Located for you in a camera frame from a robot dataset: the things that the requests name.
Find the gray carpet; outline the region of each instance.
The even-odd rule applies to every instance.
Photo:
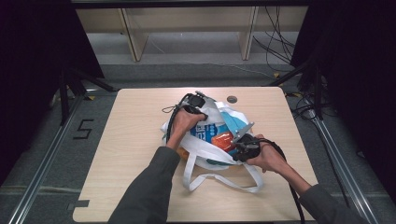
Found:
[[[105,82],[116,88],[263,86],[272,81],[265,74],[269,76],[273,74],[273,70],[264,64],[239,64],[238,68],[214,64],[102,65],[102,68],[106,75]],[[291,69],[285,65],[278,68]],[[260,71],[265,74],[245,70]],[[298,79],[299,77],[294,77],[286,82],[282,87],[284,91],[297,91]],[[85,83],[85,85],[87,89],[98,89],[91,83]],[[72,218],[73,211],[67,208],[78,199],[79,191],[89,171],[111,106],[116,98],[116,94],[105,91],[95,91],[92,94],[95,95],[94,99],[83,101],[72,120],[71,127],[25,223],[75,223]],[[300,100],[301,98],[298,97],[287,98],[291,108],[294,108]],[[396,220],[394,203],[383,190],[366,160],[356,155],[357,146],[343,121],[333,116],[336,113],[331,108],[326,108],[325,113],[326,125],[373,207],[378,220],[380,223],[392,223]],[[76,139],[86,134],[78,131],[84,119],[90,121],[85,121],[82,127],[92,129],[92,131],[88,139]],[[24,188],[33,178],[35,170],[59,129],[60,120],[60,102],[57,101],[43,120],[31,149],[22,154],[0,190],[0,223],[7,222]],[[340,203],[344,203],[340,186],[337,184],[314,124],[301,117],[295,122],[319,184]]]

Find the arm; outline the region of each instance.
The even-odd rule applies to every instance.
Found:
[[[257,165],[262,172],[272,171],[284,177],[300,195],[301,205],[318,223],[368,223],[345,205],[338,203],[319,185],[312,187],[267,143],[261,143],[261,154],[247,160],[247,164]]]
[[[173,132],[166,147],[159,147],[149,166],[125,191],[108,223],[165,223],[172,177],[180,157],[175,152],[185,133],[204,115],[181,109],[174,120]]]

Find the wooden table top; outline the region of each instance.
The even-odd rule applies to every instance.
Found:
[[[195,91],[222,102],[227,102],[228,96],[236,96],[237,102],[229,105],[255,122],[253,132],[276,142],[302,177],[310,184],[318,183],[283,91],[278,87],[125,89],[118,93],[79,196],[80,201],[89,200],[89,206],[75,209],[76,222],[108,221],[130,183],[163,144],[160,128],[170,114],[162,109]],[[173,178],[170,222],[300,219],[289,185],[280,175],[272,172],[262,175],[264,187],[254,194],[226,187],[215,179],[207,179],[198,189],[188,192],[182,185],[185,164],[180,161]],[[193,176],[206,172],[195,166]],[[240,185],[254,185],[243,166],[218,173]],[[313,219],[306,211],[304,214],[307,220]]]

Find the gray sleeve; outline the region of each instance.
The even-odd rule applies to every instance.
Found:
[[[165,223],[179,161],[173,149],[159,147],[149,166],[125,191],[108,223]]]
[[[338,203],[320,185],[315,185],[301,195],[300,204],[320,223],[368,223],[357,213]]]

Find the white tote bag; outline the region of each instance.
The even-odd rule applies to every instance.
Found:
[[[234,161],[233,157],[229,153],[203,140],[202,137],[201,139],[198,138],[196,136],[196,130],[194,131],[194,129],[199,130],[200,127],[204,127],[206,125],[211,125],[214,127],[226,125],[228,130],[233,135],[235,135],[238,130],[242,129],[248,124],[248,120],[245,115],[235,111],[223,102],[214,102],[210,99],[205,99],[205,104],[201,111],[208,115],[207,120],[198,122],[190,132],[186,133],[180,143],[180,146],[189,152],[189,157],[187,159],[183,176],[183,186],[189,191],[193,191],[197,189],[207,177],[215,177],[217,180],[235,189],[241,189],[251,193],[258,192],[263,187],[263,180],[262,174],[258,172],[255,167],[250,166],[245,162]],[[162,126],[162,131],[166,133],[167,127],[168,122]],[[241,187],[227,179],[226,176],[213,173],[198,175],[194,180],[191,181],[194,165],[198,165],[209,171],[225,170],[233,165],[244,165],[254,179],[256,186]]]

